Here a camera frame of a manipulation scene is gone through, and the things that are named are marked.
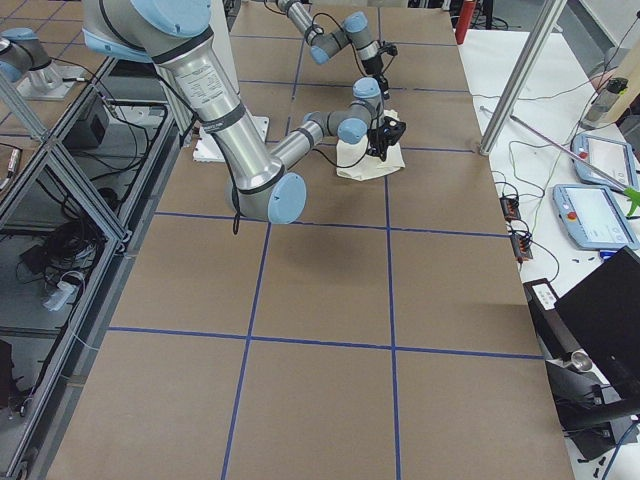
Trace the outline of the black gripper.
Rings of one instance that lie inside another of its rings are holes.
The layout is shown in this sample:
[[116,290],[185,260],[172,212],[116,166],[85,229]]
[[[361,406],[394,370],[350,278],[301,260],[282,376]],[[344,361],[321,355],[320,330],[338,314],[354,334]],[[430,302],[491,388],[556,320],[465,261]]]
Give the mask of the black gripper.
[[382,96],[390,96],[389,83],[386,77],[384,77],[384,62],[380,54],[375,54],[368,59],[362,59],[361,64],[365,73],[374,79],[376,79]]
[[379,153],[379,158],[382,161],[386,161],[387,151],[385,150],[385,133],[383,127],[368,130],[368,155],[375,157],[376,153]]

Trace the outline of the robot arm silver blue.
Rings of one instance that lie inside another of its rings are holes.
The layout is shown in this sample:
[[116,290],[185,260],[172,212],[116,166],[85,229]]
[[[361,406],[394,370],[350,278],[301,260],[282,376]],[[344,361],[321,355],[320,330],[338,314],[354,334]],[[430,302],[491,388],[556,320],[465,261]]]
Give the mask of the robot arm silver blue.
[[327,33],[299,1],[280,1],[279,12],[302,33],[314,61],[323,64],[352,47],[365,76],[342,111],[314,112],[275,147],[268,148],[213,49],[213,7],[209,1],[86,1],[86,45],[101,54],[169,71],[179,96],[221,149],[230,174],[228,201],[236,218],[288,224],[302,213],[307,189],[293,166],[326,137],[355,145],[366,139],[367,154],[385,158],[393,141],[384,114],[388,86],[368,19],[357,11]]
[[362,77],[377,82],[384,100],[390,98],[389,83],[385,76],[391,65],[383,62],[383,56],[394,58],[398,54],[395,44],[376,39],[367,16],[362,11],[350,14],[337,22],[331,15],[319,12],[312,16],[303,6],[303,1],[274,1],[276,11],[286,16],[302,34],[310,48],[310,54],[318,65],[327,63],[344,49],[351,49],[356,67]]

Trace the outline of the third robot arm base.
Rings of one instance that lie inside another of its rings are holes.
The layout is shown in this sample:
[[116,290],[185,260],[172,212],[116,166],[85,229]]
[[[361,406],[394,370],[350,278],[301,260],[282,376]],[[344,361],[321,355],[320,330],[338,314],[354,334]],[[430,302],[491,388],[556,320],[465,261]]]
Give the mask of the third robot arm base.
[[85,79],[83,67],[59,65],[26,27],[1,32],[1,73],[27,100],[63,100]]

